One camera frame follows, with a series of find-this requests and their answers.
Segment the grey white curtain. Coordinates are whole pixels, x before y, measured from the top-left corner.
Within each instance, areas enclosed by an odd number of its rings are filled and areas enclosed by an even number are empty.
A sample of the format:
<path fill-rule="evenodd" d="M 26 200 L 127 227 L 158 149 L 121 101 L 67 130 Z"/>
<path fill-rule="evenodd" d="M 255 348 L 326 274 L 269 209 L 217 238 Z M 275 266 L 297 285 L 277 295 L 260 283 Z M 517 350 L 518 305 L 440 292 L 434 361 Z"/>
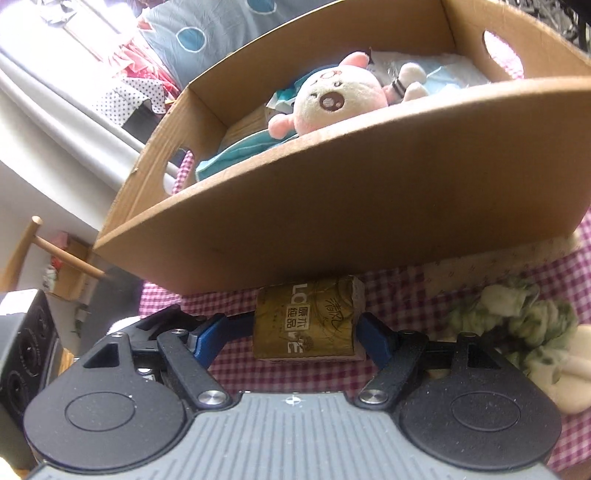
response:
<path fill-rule="evenodd" d="M 141 106 L 121 126 L 91 104 L 123 74 L 107 58 L 133 40 L 161 66 L 129 1 L 4 1 L 1 88 L 53 141 L 112 189 L 125 181 L 163 115 Z"/>

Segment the blue blanket with circles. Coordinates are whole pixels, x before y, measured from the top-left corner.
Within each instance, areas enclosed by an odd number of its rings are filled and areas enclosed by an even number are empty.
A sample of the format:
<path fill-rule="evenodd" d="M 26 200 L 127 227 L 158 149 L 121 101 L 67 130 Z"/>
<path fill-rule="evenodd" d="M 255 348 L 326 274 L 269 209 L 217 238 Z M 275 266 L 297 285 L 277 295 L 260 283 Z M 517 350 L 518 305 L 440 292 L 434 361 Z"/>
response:
<path fill-rule="evenodd" d="M 318 0 L 165 1 L 138 29 L 179 89 L 235 50 L 325 5 Z"/>

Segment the red pink hanging cloth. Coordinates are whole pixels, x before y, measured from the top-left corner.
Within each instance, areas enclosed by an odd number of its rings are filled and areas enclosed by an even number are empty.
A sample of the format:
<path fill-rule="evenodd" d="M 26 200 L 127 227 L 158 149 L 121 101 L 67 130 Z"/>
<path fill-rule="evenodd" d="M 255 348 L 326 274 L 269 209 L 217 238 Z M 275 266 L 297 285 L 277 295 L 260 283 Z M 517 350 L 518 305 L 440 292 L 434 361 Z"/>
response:
<path fill-rule="evenodd" d="M 107 58 L 107 64 L 116 74 L 128 78 L 159 81 L 164 90 L 173 98 L 180 94 L 169 72 L 152 58 L 149 52 L 129 40 L 119 45 Z"/>

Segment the wooden chair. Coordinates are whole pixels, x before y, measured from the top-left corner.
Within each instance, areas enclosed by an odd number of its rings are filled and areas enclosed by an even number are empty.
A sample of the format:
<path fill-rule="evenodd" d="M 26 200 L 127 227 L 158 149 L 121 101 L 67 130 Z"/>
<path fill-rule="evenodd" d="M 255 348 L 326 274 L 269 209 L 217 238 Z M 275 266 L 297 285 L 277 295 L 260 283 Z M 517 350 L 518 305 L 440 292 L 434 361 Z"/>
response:
<path fill-rule="evenodd" d="M 42 225 L 43 221 L 39 216 L 31 217 L 8 263 L 1 271 L 1 291 L 18 289 L 29 250 L 34 247 L 45 255 L 45 264 L 40 270 L 43 290 L 60 300 L 81 300 L 88 283 L 103 280 L 106 273 L 90 263 L 92 253 L 89 245 L 67 234 L 60 235 L 55 245 L 39 236 Z"/>

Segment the cream plush toy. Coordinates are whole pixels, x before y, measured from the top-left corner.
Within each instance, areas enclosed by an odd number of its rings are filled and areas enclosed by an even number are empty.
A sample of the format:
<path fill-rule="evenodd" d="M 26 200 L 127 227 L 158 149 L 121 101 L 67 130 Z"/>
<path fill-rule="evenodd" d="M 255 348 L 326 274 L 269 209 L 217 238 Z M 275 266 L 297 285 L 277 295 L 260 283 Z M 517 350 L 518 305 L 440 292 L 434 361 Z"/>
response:
<path fill-rule="evenodd" d="M 579 325 L 530 352 L 526 376 L 564 414 L 590 408 L 590 326 Z"/>

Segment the white dotted cloth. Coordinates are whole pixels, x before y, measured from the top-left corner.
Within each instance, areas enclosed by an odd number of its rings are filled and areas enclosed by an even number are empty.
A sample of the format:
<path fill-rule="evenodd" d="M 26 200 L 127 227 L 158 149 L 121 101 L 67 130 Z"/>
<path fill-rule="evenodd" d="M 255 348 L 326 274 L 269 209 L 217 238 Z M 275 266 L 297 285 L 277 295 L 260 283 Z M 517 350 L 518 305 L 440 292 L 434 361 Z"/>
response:
<path fill-rule="evenodd" d="M 119 77 L 95 98 L 91 109 L 109 124 L 121 127 L 141 106 L 163 115 L 167 99 L 160 80 Z"/>

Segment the pink white plush toy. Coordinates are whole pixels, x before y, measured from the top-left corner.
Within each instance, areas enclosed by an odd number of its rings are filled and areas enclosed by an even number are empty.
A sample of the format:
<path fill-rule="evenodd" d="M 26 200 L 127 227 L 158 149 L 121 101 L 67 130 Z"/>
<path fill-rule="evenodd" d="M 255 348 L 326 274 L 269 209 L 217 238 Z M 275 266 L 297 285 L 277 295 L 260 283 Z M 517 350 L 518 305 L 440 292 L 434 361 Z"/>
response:
<path fill-rule="evenodd" d="M 420 65 L 404 64 L 398 77 L 383 86 L 368 69 L 369 64 L 369 55 L 354 52 L 339 65 L 312 74 L 295 96 L 293 111 L 270 118 L 270 136 L 283 139 L 290 132 L 301 136 L 429 94 L 425 87 L 427 74 Z"/>

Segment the teal cloth in box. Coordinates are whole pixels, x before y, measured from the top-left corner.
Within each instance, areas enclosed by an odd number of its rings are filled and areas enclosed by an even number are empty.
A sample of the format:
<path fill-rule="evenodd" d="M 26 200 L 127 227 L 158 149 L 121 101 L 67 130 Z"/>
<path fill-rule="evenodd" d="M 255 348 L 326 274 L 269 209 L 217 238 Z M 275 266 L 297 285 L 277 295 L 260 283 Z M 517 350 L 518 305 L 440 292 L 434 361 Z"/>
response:
<path fill-rule="evenodd" d="M 266 107 L 270 107 L 270 109 L 276 111 L 276 113 L 288 114 L 293 112 L 294 100 L 296 100 L 297 93 L 300 92 L 304 81 L 310 76 L 311 73 L 308 73 L 300 79 L 295 80 L 294 83 L 286 89 L 274 92 L 273 97 L 267 102 Z M 286 137 L 283 139 L 274 139 L 270 136 L 269 129 L 264 127 L 263 130 L 254 132 L 242 140 L 221 149 L 221 151 L 211 159 L 200 162 L 197 169 L 195 169 L 195 177 L 197 177 L 197 181 L 202 181 L 228 167 L 245 161 L 254 155 L 263 153 L 281 143 L 286 143 L 296 137 L 297 133 L 294 131 L 294 128 L 290 128 Z"/>

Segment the green white scrunchie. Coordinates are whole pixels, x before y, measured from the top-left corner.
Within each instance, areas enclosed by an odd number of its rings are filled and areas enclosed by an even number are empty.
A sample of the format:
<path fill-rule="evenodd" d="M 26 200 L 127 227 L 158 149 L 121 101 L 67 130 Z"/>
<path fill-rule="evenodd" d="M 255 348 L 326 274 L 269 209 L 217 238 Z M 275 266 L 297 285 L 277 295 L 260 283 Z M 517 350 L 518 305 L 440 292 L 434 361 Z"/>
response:
<path fill-rule="evenodd" d="M 523 370 L 559 365 L 579 325 L 570 302 L 542 299 L 538 284 L 517 277 L 486 286 L 446 321 L 449 335 L 474 333 Z"/>

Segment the brown cardboard box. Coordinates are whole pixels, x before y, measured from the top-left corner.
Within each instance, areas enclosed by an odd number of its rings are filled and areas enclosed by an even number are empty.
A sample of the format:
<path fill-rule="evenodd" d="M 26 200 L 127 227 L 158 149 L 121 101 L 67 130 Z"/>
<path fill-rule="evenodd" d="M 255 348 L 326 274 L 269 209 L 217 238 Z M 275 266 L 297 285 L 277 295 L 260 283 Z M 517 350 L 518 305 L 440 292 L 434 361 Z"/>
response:
<path fill-rule="evenodd" d="M 304 135 L 176 195 L 274 91 L 355 50 L 470 58 L 482 86 Z M 566 236 L 590 204 L 590 59 L 498 1 L 336 1 L 259 37 L 179 96 L 94 249 L 170 291 L 231 291 Z"/>

